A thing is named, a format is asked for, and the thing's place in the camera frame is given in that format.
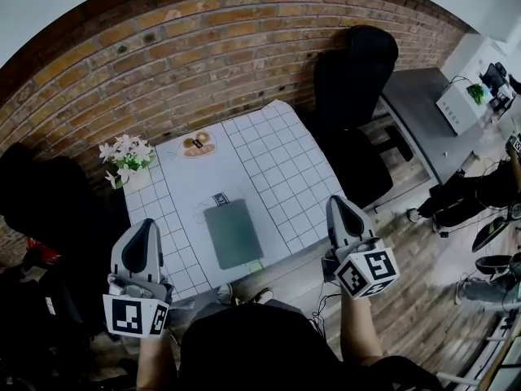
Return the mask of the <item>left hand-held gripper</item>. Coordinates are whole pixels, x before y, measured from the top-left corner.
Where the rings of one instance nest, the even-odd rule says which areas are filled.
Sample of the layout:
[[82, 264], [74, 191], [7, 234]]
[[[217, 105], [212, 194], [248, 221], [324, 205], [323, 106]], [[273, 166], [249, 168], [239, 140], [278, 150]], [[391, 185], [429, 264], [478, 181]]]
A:
[[151, 218], [132, 225], [114, 244], [108, 293], [103, 295], [107, 329], [120, 336], [161, 336], [173, 285], [164, 266], [160, 229]]

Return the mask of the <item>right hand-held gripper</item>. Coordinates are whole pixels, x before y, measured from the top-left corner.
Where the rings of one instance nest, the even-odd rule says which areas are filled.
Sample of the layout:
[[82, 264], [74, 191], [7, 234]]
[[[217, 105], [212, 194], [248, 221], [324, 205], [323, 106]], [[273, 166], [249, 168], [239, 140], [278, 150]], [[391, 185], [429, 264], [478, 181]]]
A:
[[384, 291], [400, 276], [394, 253], [376, 235], [369, 216], [353, 202], [333, 195], [326, 202], [331, 248], [322, 257], [326, 283], [337, 282], [353, 299]]

